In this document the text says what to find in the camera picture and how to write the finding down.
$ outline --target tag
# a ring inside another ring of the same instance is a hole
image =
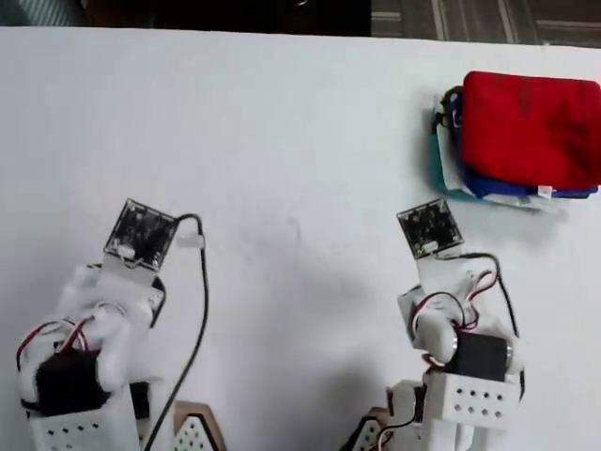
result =
[[[540,195],[541,197],[544,197],[545,199],[550,199],[551,197],[553,197],[553,187],[546,186],[546,185],[540,185],[538,187],[538,195]]]

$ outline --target stack of folded clothes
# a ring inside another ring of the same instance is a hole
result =
[[[435,107],[431,148],[450,197],[560,210],[601,184],[601,89],[470,72]]]

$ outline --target wooden base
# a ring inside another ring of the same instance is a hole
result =
[[[207,404],[177,401],[173,421],[174,432],[176,434],[184,424],[184,421],[186,421],[186,418],[189,416],[202,417],[208,426],[208,432],[217,444],[217,449],[219,451],[225,451],[225,441],[223,440],[222,433],[219,430],[219,426],[217,425],[217,420],[215,420],[213,412]]]

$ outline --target floor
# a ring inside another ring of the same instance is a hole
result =
[[[372,36],[601,48],[601,1],[372,0]]]

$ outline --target black cable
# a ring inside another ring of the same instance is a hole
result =
[[[509,292],[507,291],[507,287],[505,286],[505,283],[503,282],[503,278],[501,276],[501,264],[500,264],[497,256],[495,256],[494,254],[489,254],[487,252],[468,252],[466,254],[460,254],[458,256],[448,256],[448,257],[441,257],[441,256],[436,255],[436,258],[439,260],[458,260],[461,258],[468,259],[468,260],[475,259],[475,258],[487,258],[489,260],[492,260],[493,263],[495,264],[495,271],[497,272],[497,279],[499,280],[499,286],[501,287],[503,297],[505,298],[505,303],[507,304],[507,311],[509,312],[509,319],[511,320],[511,327],[514,330],[514,334],[516,335],[516,337],[519,338],[519,330],[517,328],[516,313],[514,312],[514,307],[511,304],[511,298],[509,296]],[[519,372],[519,388],[520,388],[519,398],[521,399],[524,397],[524,394],[526,393],[526,371],[523,369]]]
[[[197,214],[193,214],[193,213],[182,214],[181,216],[179,216],[176,219],[177,226],[179,226],[179,224],[182,221],[185,221],[187,219],[195,220],[196,226],[198,228],[198,235],[203,237],[203,239],[204,239],[205,233],[203,231],[203,222],[200,219],[200,216],[198,216]],[[173,403],[176,399],[177,392],[179,392],[181,385],[186,380],[186,376],[188,376],[188,373],[190,372],[190,369],[192,368],[194,360],[196,360],[196,355],[198,354],[198,350],[200,349],[200,345],[202,344],[202,341],[203,341],[203,336],[205,335],[205,330],[207,329],[208,277],[207,277],[207,256],[205,253],[205,244],[204,243],[203,243],[202,247],[200,248],[200,263],[201,263],[201,273],[202,273],[202,278],[203,278],[203,288],[205,291],[205,307],[204,307],[204,312],[203,312],[203,320],[200,325],[200,331],[198,332],[198,336],[196,338],[196,343],[194,344],[194,348],[193,348],[192,353],[190,354],[190,358],[188,359],[188,362],[184,366],[184,369],[182,369],[181,374],[179,375],[179,379],[177,379],[177,382],[174,385],[173,390],[171,391],[171,395],[169,395],[169,397],[167,398],[167,401],[165,402],[165,405],[162,408],[161,414],[159,415],[157,422],[155,423],[154,427],[152,428],[152,431],[150,432],[150,435],[148,436],[148,440],[144,447],[144,451],[150,451],[150,449],[152,448],[152,444],[154,444],[154,441],[157,438],[157,435],[159,434],[159,430],[161,429],[162,423],[164,422],[165,417],[169,413],[169,410],[171,409],[171,406],[173,405]]]
[[[379,438],[380,438],[380,437],[381,437],[383,434],[385,434],[386,432],[388,432],[389,430],[393,430],[393,429],[400,429],[400,428],[406,428],[407,426],[409,426],[409,425],[410,425],[411,423],[413,423],[414,421],[415,421],[415,414],[413,415],[413,417],[412,417],[410,420],[406,421],[405,423],[401,423],[401,424],[399,424],[399,425],[391,425],[391,426],[387,426],[387,427],[385,427],[385,428],[382,428],[382,429],[380,430],[380,432],[378,433],[378,435],[376,436],[376,444],[375,444],[375,445],[373,445],[373,446],[371,446],[371,447],[368,449],[368,451],[375,451],[375,450],[378,450],[378,441],[379,441]],[[384,439],[384,440],[382,441],[382,446],[384,446],[386,443],[388,443],[388,442],[391,440],[391,438],[393,437],[393,435],[394,435],[394,432],[391,432],[390,434],[388,434],[388,437],[386,437],[386,439]]]

